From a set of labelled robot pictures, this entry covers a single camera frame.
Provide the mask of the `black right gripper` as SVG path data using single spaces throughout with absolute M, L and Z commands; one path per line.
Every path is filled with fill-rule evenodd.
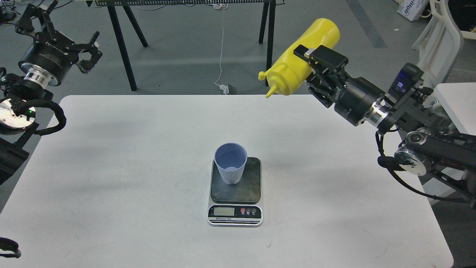
M 345 72 L 348 58 L 324 45 L 316 49 L 298 45 L 293 53 L 310 66 L 321 66 L 307 77 L 309 92 L 326 108 L 334 110 L 357 127 L 365 121 L 382 128 L 387 108 L 382 105 L 384 92 L 366 79 L 352 78 Z

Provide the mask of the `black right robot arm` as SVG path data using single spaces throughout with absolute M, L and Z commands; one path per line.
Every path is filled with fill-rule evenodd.
M 295 56 L 311 66 L 305 78 L 308 90 L 326 108 L 358 126 L 376 127 L 379 166 L 401 185 L 434 200 L 462 202 L 475 208 L 475 136 L 463 134 L 451 121 L 425 108 L 433 90 L 423 86 L 423 71 L 406 63 L 387 93 L 368 80 L 352 78 L 346 71 L 347 57 L 320 45 L 298 45 Z M 429 195 L 408 185 L 396 171 L 430 175 L 458 192 L 460 198 Z

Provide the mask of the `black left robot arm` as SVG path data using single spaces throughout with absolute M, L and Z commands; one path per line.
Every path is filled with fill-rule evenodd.
M 22 134 L 15 143 L 1 139 L 1 183 L 11 178 L 29 157 L 23 147 L 31 136 L 53 134 L 66 125 L 64 111 L 53 102 L 53 93 L 46 90 L 47 86 L 61 85 L 72 66 L 78 66 L 82 73 L 90 72 L 102 57 L 96 43 L 99 32 L 88 43 L 79 44 L 54 28 L 50 13 L 56 5 L 56 0 L 48 7 L 29 4 L 15 23 L 18 34 L 33 39 L 18 64 L 24 76 L 1 68 L 1 134 Z

